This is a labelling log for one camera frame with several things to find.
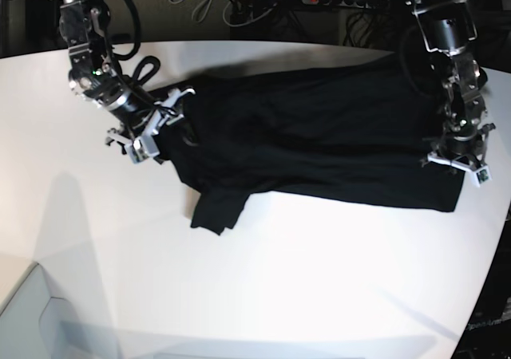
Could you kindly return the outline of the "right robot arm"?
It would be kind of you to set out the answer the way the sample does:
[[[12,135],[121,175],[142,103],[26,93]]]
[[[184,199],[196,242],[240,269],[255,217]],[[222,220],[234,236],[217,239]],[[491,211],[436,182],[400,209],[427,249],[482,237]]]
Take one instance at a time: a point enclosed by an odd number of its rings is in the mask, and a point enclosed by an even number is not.
[[[137,55],[141,47],[141,20],[133,0],[123,0],[133,21],[133,48],[116,53],[109,34],[110,11],[104,0],[60,1],[59,30],[68,47],[73,92],[103,108],[119,122],[111,129],[106,144],[141,148],[141,139],[152,139],[165,126],[180,125],[184,119],[183,96],[192,89],[174,90],[166,101],[157,101],[143,88],[160,68],[158,58],[143,58],[133,75],[125,75],[123,61]]]

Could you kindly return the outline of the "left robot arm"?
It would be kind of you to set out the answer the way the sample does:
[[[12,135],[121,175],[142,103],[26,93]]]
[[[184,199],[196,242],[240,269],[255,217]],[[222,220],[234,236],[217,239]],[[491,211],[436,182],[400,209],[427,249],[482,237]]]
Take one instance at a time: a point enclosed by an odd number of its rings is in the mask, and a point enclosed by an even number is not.
[[[475,185],[491,179],[485,162],[494,124],[485,122],[487,108],[479,83],[481,70],[470,50],[477,30],[468,0],[405,0],[413,14],[431,68],[443,90],[439,112],[442,134],[432,143],[429,163],[467,173]]]

